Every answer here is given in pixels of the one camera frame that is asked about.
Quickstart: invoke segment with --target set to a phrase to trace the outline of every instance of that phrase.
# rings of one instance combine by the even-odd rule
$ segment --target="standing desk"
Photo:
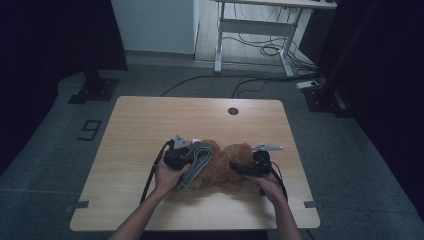
[[[229,113],[238,110],[237,115]],[[138,206],[151,165],[163,144],[180,134],[212,139],[223,149],[235,143],[282,146],[270,151],[288,192],[299,228],[320,225],[289,122],[276,100],[120,97],[110,117],[70,226],[74,231],[115,230]],[[154,179],[150,191],[154,188]],[[242,191],[219,188],[170,192],[146,230],[273,229],[274,208],[253,182]]]
[[[245,33],[255,35],[268,35],[268,36],[279,36],[287,37],[287,41],[283,47],[283,51],[280,52],[279,56],[283,63],[284,70],[288,77],[293,77],[293,71],[290,66],[290,59],[288,58],[288,52],[290,50],[291,42],[293,41],[294,34],[299,23],[300,15],[304,8],[312,9],[335,9],[337,4],[335,2],[327,3],[324,0],[319,2],[313,0],[215,0],[221,4],[221,15],[219,20],[218,28],[218,45],[216,47],[215,54],[215,68],[216,73],[221,72],[222,64],[222,35],[224,32],[228,33]],[[282,7],[296,7],[298,11],[295,19],[291,23],[276,23],[276,22],[263,22],[263,21],[252,21],[252,20],[240,20],[240,19],[225,19],[225,3],[242,3],[242,4],[255,4],[255,5],[272,5]]]

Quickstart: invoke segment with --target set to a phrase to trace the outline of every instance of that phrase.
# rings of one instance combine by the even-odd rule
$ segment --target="plush toy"
[[[212,149],[212,158],[208,165],[197,175],[190,185],[193,189],[206,189],[217,186],[229,192],[243,188],[245,178],[230,168],[229,161],[243,165],[252,165],[252,147],[248,144],[233,144],[223,150],[213,140],[203,140]]]

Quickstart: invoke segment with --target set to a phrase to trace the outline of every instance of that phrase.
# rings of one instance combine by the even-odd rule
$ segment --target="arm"
[[[190,165],[186,165],[181,171],[176,171],[161,160],[155,172],[155,188],[109,239],[139,239],[160,201],[175,187],[178,179],[189,168]]]
[[[272,174],[269,174],[265,177],[245,177],[258,183],[265,191],[265,195],[268,200],[272,203],[272,205],[274,205],[279,239],[302,239],[296,226],[296,222],[294,221],[293,214],[290,210],[287,199],[281,191],[281,188],[278,185],[275,177]]]

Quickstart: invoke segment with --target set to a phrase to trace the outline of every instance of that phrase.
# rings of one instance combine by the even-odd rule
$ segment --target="gray carpet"
[[[166,96],[230,98],[239,79],[223,76],[247,73],[227,69],[220,78],[196,79]],[[67,104],[82,75],[61,81],[51,111],[0,178],[0,239],[106,239],[110,232],[71,231],[67,207],[79,199],[116,99],[159,96],[184,79],[212,74],[210,68],[129,65],[129,72],[102,72],[120,79],[110,103],[84,105]],[[319,228],[301,231],[304,239],[422,239],[422,220],[355,120],[309,112],[297,82],[270,82],[240,98],[284,104],[321,219]],[[78,140],[87,120],[102,121],[94,141]],[[277,239],[276,232],[268,231],[268,238]]]

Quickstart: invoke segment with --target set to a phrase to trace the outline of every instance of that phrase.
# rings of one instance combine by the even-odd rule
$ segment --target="human hand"
[[[265,191],[265,196],[273,205],[281,203],[282,201],[287,201],[286,197],[283,194],[283,191],[281,191],[277,179],[272,173],[269,173],[268,175],[263,177],[244,177],[253,182],[256,182]]]
[[[159,191],[161,194],[166,195],[178,182],[178,179],[188,172],[190,169],[190,164],[184,166],[183,169],[175,170],[165,164],[163,159],[161,159],[156,167],[155,172],[155,190]]]

